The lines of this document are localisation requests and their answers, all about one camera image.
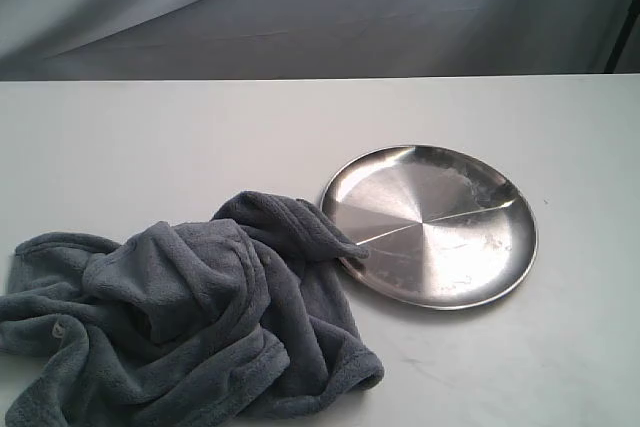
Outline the grey backdrop cloth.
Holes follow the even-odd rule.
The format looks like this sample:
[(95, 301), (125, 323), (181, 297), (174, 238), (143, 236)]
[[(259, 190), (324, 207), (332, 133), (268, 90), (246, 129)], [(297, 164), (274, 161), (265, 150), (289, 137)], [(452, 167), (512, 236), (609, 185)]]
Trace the grey backdrop cloth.
[(632, 0), (1, 0), (3, 80), (639, 69)]

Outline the grey fleece towel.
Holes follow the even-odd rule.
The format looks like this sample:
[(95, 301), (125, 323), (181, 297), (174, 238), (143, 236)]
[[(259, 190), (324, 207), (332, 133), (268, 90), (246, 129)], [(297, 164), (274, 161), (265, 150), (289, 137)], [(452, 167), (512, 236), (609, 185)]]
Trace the grey fleece towel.
[(124, 243), (19, 244), (1, 348), (44, 366), (9, 426), (217, 426), (290, 419), (383, 378), (336, 275), (366, 250), (305, 200), (243, 192), (205, 222)]

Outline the round stainless steel plate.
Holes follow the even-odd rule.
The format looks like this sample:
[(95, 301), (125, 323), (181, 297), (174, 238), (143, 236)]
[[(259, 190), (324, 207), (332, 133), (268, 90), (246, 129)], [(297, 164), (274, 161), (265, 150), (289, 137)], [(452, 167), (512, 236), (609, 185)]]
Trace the round stainless steel plate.
[(494, 302), (531, 270), (539, 245), (533, 211), (505, 175), (464, 153), (390, 146), (342, 167), (321, 210), (369, 255), (342, 261), (385, 297), (455, 311)]

